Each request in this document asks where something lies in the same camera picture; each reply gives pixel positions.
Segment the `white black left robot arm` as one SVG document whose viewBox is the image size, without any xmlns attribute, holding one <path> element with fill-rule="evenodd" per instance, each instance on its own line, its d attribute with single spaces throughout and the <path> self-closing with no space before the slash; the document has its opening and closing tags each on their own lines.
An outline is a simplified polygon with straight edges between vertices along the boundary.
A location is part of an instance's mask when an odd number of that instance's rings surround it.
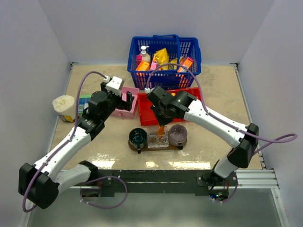
<svg viewBox="0 0 303 227">
<path fill-rule="evenodd" d="M 27 200 L 33 202 L 35 207 L 46 209 L 60 193 L 70 187 L 79 183 L 94 185 L 103 180 L 98 175 L 98 168 L 88 161 L 81 161 L 67 171 L 62 171 L 62 168 L 78 151 L 96 138 L 114 110 L 132 109 L 132 93 L 126 93 L 126 100 L 122 98 L 123 83 L 117 77 L 101 83 L 101 90 L 92 94 L 88 108 L 75 121 L 75 126 L 64 140 L 34 164 L 25 163 L 19 169 L 18 192 L 23 196 L 24 212 L 31 211 L 26 208 Z"/>
</svg>

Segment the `clear acrylic toothbrush holder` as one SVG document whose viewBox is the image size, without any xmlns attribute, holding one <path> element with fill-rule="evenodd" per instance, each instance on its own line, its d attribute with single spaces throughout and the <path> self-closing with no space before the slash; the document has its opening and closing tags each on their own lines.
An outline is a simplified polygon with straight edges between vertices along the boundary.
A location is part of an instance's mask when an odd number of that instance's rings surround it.
<svg viewBox="0 0 303 227">
<path fill-rule="evenodd" d="M 147 128 L 147 147 L 148 148 L 165 148 L 169 146 L 168 130 L 165 126 L 164 134 L 161 138 L 156 135 L 158 126 L 150 126 Z"/>
</svg>

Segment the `dark green mug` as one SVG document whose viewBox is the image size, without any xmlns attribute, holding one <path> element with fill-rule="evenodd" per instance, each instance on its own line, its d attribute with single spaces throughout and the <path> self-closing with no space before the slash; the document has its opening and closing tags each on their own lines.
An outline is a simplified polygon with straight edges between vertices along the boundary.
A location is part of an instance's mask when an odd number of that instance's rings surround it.
<svg viewBox="0 0 303 227">
<path fill-rule="evenodd" d="M 147 132 L 142 128 L 135 128 L 129 133 L 129 142 L 138 154 L 147 146 Z"/>
</svg>

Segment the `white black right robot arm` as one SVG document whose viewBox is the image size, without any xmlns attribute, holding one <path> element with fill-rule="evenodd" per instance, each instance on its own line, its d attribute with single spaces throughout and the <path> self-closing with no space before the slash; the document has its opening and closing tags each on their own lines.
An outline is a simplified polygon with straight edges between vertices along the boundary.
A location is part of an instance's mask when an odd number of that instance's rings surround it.
<svg viewBox="0 0 303 227">
<path fill-rule="evenodd" d="M 249 166 L 258 145 L 257 125 L 244 125 L 217 112 L 208 112 L 199 99 L 186 91 L 172 95 L 157 86 L 153 89 L 146 88 L 145 93 L 160 126 L 165 126 L 174 119 L 183 119 L 207 129 L 231 147 L 231 150 L 216 162 L 211 172 L 203 176 L 204 181 L 221 186 L 232 172 Z"/>
</svg>

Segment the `translucent purple mug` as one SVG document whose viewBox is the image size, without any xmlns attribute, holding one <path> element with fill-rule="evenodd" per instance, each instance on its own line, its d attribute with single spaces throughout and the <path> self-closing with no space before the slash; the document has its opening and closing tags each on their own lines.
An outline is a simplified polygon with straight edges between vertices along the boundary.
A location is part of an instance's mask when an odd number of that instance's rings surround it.
<svg viewBox="0 0 303 227">
<path fill-rule="evenodd" d="M 168 132 L 169 143 L 182 150 L 187 143 L 187 130 L 183 125 L 175 124 Z"/>
</svg>

